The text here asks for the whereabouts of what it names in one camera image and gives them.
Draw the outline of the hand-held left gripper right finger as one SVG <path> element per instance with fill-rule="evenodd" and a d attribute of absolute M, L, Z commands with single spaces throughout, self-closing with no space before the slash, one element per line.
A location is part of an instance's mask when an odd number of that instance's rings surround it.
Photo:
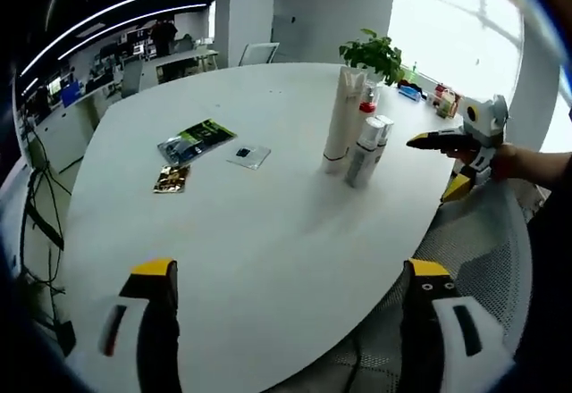
<path fill-rule="evenodd" d="M 503 329 L 440 264 L 404 263 L 401 392 L 491 392 L 514 366 Z"/>

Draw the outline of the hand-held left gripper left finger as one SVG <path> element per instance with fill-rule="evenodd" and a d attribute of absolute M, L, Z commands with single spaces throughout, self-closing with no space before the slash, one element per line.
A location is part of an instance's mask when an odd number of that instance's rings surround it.
<path fill-rule="evenodd" d="M 90 392 L 180 392 L 177 315 L 177 262 L 134 266 L 74 323 L 71 369 Z"/>

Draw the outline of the person's right hand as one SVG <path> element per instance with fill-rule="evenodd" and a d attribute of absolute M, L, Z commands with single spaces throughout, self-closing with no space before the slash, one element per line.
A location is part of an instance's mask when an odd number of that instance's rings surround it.
<path fill-rule="evenodd" d="M 477 157 L 478 152 L 475 150 L 461 149 L 442 149 L 441 153 L 449 158 L 460 160 L 463 164 L 471 164 Z M 518 160 L 518 148 L 511 144 L 502 144 L 494 151 L 494 157 L 491 160 L 491 178 L 495 181 L 506 179 L 522 179 L 520 175 Z"/>

